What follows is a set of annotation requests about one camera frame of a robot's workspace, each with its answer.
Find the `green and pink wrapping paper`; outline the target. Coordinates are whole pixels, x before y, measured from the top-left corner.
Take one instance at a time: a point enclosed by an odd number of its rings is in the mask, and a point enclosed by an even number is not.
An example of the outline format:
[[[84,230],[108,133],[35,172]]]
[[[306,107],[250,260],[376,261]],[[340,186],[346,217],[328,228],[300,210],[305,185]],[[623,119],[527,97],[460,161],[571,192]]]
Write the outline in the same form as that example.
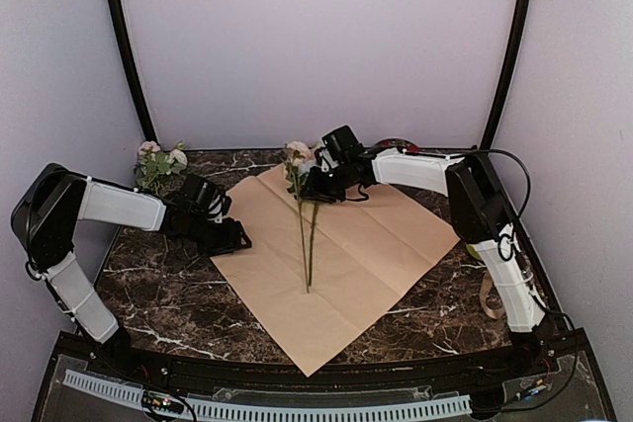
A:
[[[390,186],[364,203],[317,212],[313,284],[300,242],[312,206],[297,211],[280,167],[233,186],[231,215],[252,241],[216,267],[292,362],[309,377],[390,310],[458,243],[453,228]]]

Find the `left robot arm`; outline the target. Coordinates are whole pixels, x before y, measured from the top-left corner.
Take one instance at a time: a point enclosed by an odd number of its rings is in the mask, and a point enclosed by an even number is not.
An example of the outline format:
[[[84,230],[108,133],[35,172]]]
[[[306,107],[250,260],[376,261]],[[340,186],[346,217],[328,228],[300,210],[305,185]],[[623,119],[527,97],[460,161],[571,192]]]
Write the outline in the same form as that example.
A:
[[[189,174],[164,197],[49,163],[15,205],[13,234],[26,253],[26,271],[42,280],[63,313],[93,342],[100,360],[119,379],[139,370],[130,335],[98,295],[79,262],[77,237],[101,227],[110,236],[121,227],[194,243],[216,257],[252,245],[242,223],[229,216],[232,199],[210,180]]]

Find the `pale pink fake flower stem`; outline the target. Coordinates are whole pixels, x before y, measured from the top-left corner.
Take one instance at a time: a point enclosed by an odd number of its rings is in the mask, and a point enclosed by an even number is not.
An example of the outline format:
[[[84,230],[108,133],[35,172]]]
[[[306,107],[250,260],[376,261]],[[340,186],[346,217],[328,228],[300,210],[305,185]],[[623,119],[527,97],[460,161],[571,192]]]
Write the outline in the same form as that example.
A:
[[[303,201],[302,201],[302,188],[304,184],[303,166],[309,159],[310,149],[300,141],[291,141],[285,145],[285,160],[284,171],[286,180],[289,182],[289,193],[294,197],[298,221],[300,230],[300,242],[302,248],[302,260],[305,272],[305,288],[306,292],[310,292],[309,284],[309,265],[308,265],[308,253],[306,248],[305,226],[303,217]]]

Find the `blue fake flower stem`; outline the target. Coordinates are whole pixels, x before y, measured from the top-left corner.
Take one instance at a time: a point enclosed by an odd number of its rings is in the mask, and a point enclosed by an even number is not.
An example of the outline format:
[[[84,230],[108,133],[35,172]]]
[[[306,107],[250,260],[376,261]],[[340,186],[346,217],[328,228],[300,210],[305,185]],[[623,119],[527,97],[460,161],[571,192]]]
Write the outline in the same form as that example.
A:
[[[308,174],[313,166],[314,166],[314,162],[311,159],[308,159],[306,164],[303,166],[303,172],[305,173],[303,177],[304,184],[302,188],[303,216],[304,216],[304,201],[305,201],[303,192],[306,187]],[[304,218],[304,226],[305,226],[306,248],[307,248],[307,253],[308,253],[309,284],[310,284],[310,292],[311,292],[311,289],[313,286],[313,276],[314,276],[314,248],[315,248],[315,240],[316,240],[316,233],[317,233],[317,216],[319,212],[319,203],[309,202],[309,204],[312,205],[310,226],[309,228],[306,228],[305,218]]]

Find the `pink rose fake flower stem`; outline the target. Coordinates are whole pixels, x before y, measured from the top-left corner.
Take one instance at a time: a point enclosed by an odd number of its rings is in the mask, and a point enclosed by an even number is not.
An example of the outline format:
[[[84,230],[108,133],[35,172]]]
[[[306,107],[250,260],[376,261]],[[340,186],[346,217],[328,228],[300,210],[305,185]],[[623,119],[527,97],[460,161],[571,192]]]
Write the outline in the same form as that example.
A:
[[[158,179],[157,153],[161,147],[155,141],[145,141],[136,154],[136,185],[140,190],[158,194],[160,183]]]

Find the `lime green plastic bowl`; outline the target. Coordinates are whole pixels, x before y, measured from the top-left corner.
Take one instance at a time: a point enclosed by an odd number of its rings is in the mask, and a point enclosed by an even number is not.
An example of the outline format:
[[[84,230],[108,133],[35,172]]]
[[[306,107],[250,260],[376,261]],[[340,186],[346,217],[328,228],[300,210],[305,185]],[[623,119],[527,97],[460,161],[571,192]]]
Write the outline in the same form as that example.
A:
[[[468,251],[468,253],[477,261],[482,262],[483,258],[480,256],[480,254],[477,252],[477,250],[474,248],[473,245],[471,244],[467,244],[466,245],[466,250]]]

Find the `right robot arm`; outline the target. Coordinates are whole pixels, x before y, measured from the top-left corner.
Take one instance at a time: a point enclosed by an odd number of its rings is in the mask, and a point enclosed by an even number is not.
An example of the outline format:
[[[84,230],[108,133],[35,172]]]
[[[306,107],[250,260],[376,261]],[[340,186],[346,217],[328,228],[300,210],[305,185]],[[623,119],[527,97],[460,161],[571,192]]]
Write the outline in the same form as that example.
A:
[[[554,333],[552,311],[534,283],[531,265],[516,242],[517,217],[506,199],[488,154],[467,150],[449,154],[403,147],[346,150],[329,145],[317,153],[301,196],[322,203],[347,200],[347,190],[400,185],[445,196],[455,234],[471,245],[490,272],[505,309],[510,339],[504,356],[516,377],[528,375],[543,359],[540,345]]]

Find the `white fake flower stem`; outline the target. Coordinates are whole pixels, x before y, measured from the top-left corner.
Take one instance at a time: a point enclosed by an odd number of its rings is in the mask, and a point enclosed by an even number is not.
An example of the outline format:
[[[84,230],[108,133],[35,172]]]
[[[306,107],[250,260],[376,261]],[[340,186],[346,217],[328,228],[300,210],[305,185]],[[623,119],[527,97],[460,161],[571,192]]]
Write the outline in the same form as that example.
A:
[[[160,190],[166,177],[178,175],[188,166],[188,159],[185,154],[185,144],[183,141],[177,142],[174,148],[169,151],[161,149],[161,151],[157,153],[156,159]]]

